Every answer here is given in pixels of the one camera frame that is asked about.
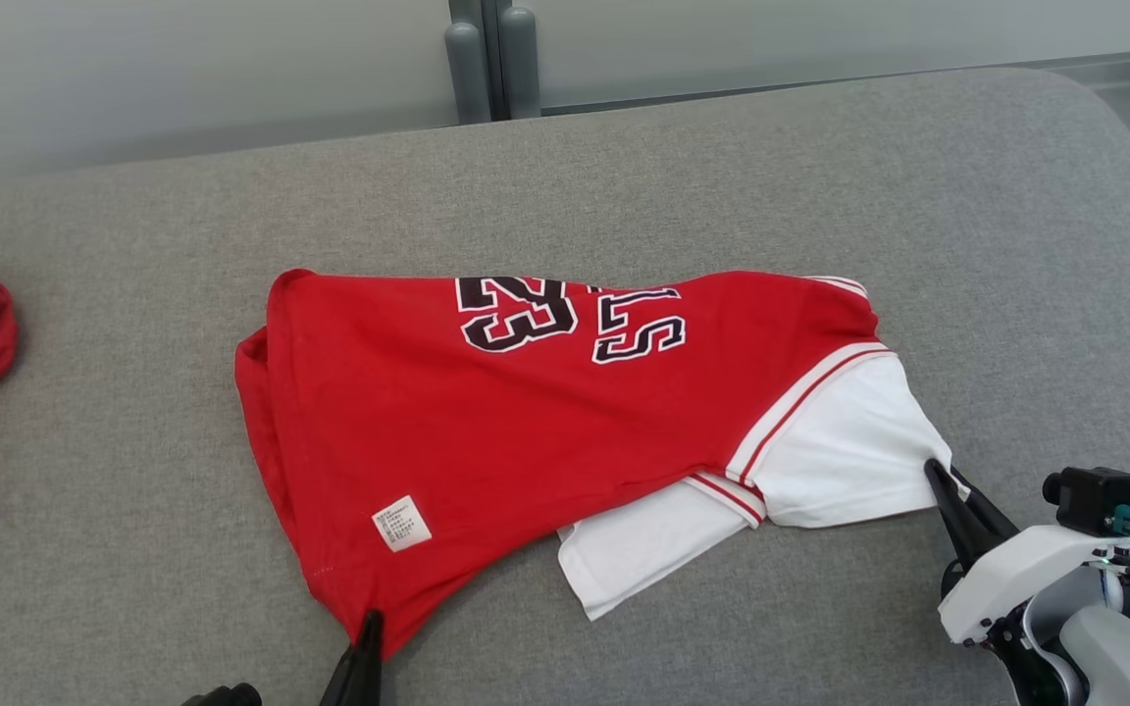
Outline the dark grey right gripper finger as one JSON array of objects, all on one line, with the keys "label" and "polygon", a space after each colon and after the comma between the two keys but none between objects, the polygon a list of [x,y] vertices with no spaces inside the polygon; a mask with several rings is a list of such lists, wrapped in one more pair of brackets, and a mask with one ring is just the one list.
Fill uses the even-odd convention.
[{"label": "dark grey right gripper finger", "polygon": [[979,523],[986,528],[986,531],[999,537],[1001,541],[1009,540],[1010,537],[1019,533],[1019,528],[1001,509],[997,508],[993,502],[988,499],[985,493],[979,490],[964,474],[960,474],[959,469],[953,469],[953,479],[958,485],[960,502],[964,502],[973,517],[977,518]]},{"label": "dark grey right gripper finger", "polygon": [[970,570],[977,559],[993,548],[992,529],[986,526],[977,509],[970,505],[973,487],[960,478],[954,467],[945,467],[938,459],[925,461],[924,473],[950,537],[956,563],[960,570]]}]

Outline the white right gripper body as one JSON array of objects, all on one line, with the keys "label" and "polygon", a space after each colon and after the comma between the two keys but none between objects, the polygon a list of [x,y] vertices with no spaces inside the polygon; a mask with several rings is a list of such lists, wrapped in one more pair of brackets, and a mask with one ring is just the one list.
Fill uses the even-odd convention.
[{"label": "white right gripper body", "polygon": [[991,625],[1086,563],[1107,558],[1115,537],[1032,526],[986,551],[956,582],[938,612],[954,644],[981,643]]}]

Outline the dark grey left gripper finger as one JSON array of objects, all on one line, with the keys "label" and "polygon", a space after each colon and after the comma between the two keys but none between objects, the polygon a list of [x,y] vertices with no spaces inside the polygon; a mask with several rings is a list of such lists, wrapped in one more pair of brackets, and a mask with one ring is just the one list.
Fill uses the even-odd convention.
[{"label": "dark grey left gripper finger", "polygon": [[359,635],[359,705],[381,705],[383,615],[365,613]]},{"label": "dark grey left gripper finger", "polygon": [[363,705],[364,651],[357,643],[349,644],[334,666],[320,706]]}]

